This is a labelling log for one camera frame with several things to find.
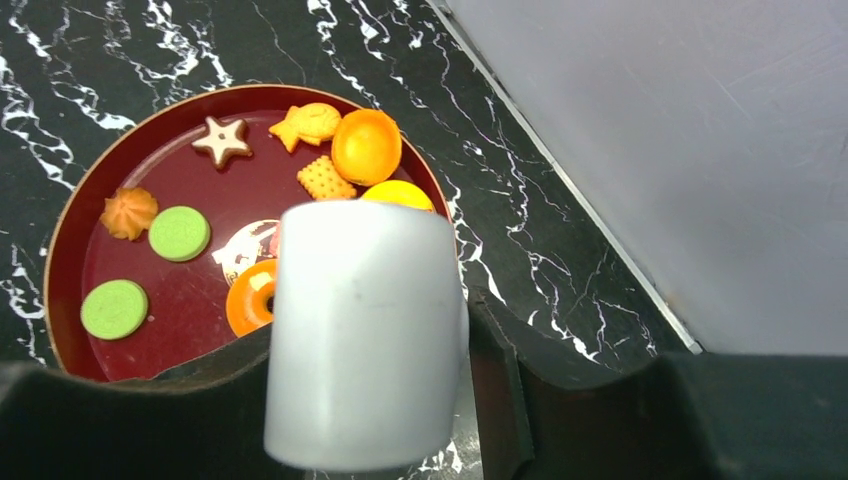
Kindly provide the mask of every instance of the square cracker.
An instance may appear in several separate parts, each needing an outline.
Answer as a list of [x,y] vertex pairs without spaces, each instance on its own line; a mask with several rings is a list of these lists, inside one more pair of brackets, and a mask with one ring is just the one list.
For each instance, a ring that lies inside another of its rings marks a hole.
[[356,197],[356,189],[345,181],[327,155],[297,172],[297,181],[315,200],[341,200]]

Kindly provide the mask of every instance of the tray rim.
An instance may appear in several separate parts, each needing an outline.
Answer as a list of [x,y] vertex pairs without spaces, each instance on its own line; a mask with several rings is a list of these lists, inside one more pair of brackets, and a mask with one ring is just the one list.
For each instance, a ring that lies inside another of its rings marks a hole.
[[[62,213],[59,214],[59,218],[56,220],[56,226],[53,228],[53,233],[50,236],[50,244],[48,245],[48,248],[47,248],[47,260],[44,264],[45,274],[44,274],[44,278],[42,280],[42,292],[43,292],[42,301],[43,301],[43,304],[44,304],[43,305],[43,307],[44,307],[44,324],[45,324],[45,329],[47,330],[47,337],[50,340],[50,348],[51,348],[51,350],[53,350],[53,356],[56,358],[57,366],[59,367],[59,369],[61,371],[70,374],[70,372],[68,372],[68,369],[65,367],[64,360],[62,359],[62,354],[59,351],[58,346],[56,345],[56,339],[55,339],[55,336],[53,335],[53,325],[52,325],[52,321],[50,319],[50,301],[49,301],[49,298],[50,298],[50,277],[51,277],[51,272],[52,272],[53,252],[54,252],[56,240],[59,236],[59,231],[62,229],[62,226],[65,223],[65,216],[67,215],[68,211],[70,210],[71,205],[74,203],[74,200],[76,199],[77,194],[82,189],[83,185],[85,185],[85,183],[88,181],[89,176],[106,159],[106,157],[108,157],[112,153],[112,150],[114,150],[118,145],[120,145],[122,142],[124,142],[127,138],[129,138],[131,135],[133,135],[137,130],[141,129],[143,126],[145,126],[148,123],[158,119],[159,117],[169,113],[171,110],[175,110],[180,106],[183,106],[183,105],[190,103],[190,102],[195,102],[195,101],[202,99],[202,98],[205,98],[205,97],[226,94],[228,92],[232,92],[232,91],[236,91],[236,90],[251,90],[251,89],[259,90],[259,89],[267,89],[267,88],[279,88],[279,89],[286,89],[286,90],[301,90],[301,91],[316,93],[316,94],[319,94],[319,95],[331,97],[334,100],[337,100],[339,102],[346,103],[346,104],[354,107],[355,109],[366,108],[366,107],[363,107],[362,105],[360,105],[356,102],[353,102],[351,100],[348,100],[348,99],[346,99],[342,96],[336,95],[334,93],[327,92],[325,90],[319,90],[317,88],[304,87],[304,86],[300,86],[300,85],[276,84],[276,83],[252,83],[252,84],[248,84],[248,85],[237,85],[237,86],[234,86],[234,87],[221,88],[221,89],[212,90],[212,91],[209,91],[209,92],[199,93],[199,94],[194,95],[192,97],[180,100],[179,102],[176,102],[174,104],[168,105],[167,107],[153,113],[152,115],[148,116],[147,118],[145,118],[141,122],[137,123],[134,127],[127,130],[126,132],[124,132],[123,135],[121,135],[120,137],[118,137],[118,139],[116,139],[114,142],[112,142],[109,145],[109,147],[106,150],[104,150],[103,153],[101,153],[97,157],[97,159],[94,161],[94,163],[91,164],[91,167],[89,167],[86,170],[85,174],[83,174],[82,178],[80,179],[79,183],[77,183],[73,192],[71,192],[70,197],[68,197],[68,200],[65,202],[65,205],[62,208]],[[415,153],[415,155],[418,156],[419,159],[421,159],[421,163],[424,165],[424,170],[427,172],[427,174],[430,176],[430,179],[432,180],[433,184],[436,186],[436,190],[439,193],[441,201],[444,203],[445,210],[449,213],[449,215],[446,217],[446,219],[448,220],[448,223],[450,223],[451,227],[454,227],[453,218],[451,218],[451,216],[450,216],[450,207],[448,205],[447,199],[445,198],[445,194],[442,191],[442,186],[439,183],[436,176],[433,174],[433,170],[430,168],[430,165],[424,160],[424,157],[415,148],[415,145],[413,145],[412,142],[410,142],[409,139],[407,139],[405,135],[401,135],[401,141],[404,144],[406,144],[406,146],[409,147],[410,150],[412,150]],[[455,254],[459,253],[456,249],[455,243],[454,243],[454,252],[455,252]]]

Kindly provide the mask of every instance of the green cookie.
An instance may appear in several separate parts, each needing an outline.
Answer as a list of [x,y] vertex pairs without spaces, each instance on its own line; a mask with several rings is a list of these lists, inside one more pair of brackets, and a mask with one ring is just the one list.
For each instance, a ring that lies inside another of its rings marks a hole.
[[153,251],[171,262],[187,262],[209,244],[211,228],[191,207],[171,207],[153,219],[147,238]]
[[118,340],[135,332],[147,316],[147,294],[130,280],[106,282],[82,302],[82,326],[93,337]]

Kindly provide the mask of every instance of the orange donut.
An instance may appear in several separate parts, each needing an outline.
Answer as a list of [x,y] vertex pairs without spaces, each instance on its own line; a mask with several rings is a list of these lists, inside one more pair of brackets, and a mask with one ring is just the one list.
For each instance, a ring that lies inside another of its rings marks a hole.
[[227,322],[237,337],[263,327],[272,320],[270,302],[277,285],[277,259],[263,260],[233,282],[227,294]]

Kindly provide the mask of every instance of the toy cookie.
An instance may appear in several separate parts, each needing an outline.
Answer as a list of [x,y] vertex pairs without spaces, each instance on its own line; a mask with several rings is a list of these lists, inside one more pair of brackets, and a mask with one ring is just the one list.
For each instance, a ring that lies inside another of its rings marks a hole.
[[191,207],[171,207],[160,213],[150,226],[150,247],[171,262],[187,262],[200,255],[209,244],[211,227],[206,218]]
[[150,228],[159,212],[159,203],[143,188],[119,188],[115,196],[106,199],[100,222],[115,238],[135,240]]
[[227,322],[237,337],[271,323],[277,259],[263,260],[238,276],[227,294]]
[[286,118],[268,131],[283,142],[286,151],[294,153],[298,141],[318,146],[333,138],[342,117],[338,110],[326,103],[310,103],[302,107],[291,107]]
[[243,119],[221,123],[212,117],[206,117],[206,134],[191,142],[191,146],[199,152],[209,154],[215,168],[221,170],[230,158],[236,155],[253,155],[250,145],[244,141],[245,130],[247,122]]
[[147,294],[130,280],[112,280],[82,302],[82,326],[93,337],[118,340],[135,332],[147,316]]
[[342,200],[356,196],[356,189],[339,176],[326,155],[297,172],[297,181],[315,200]]

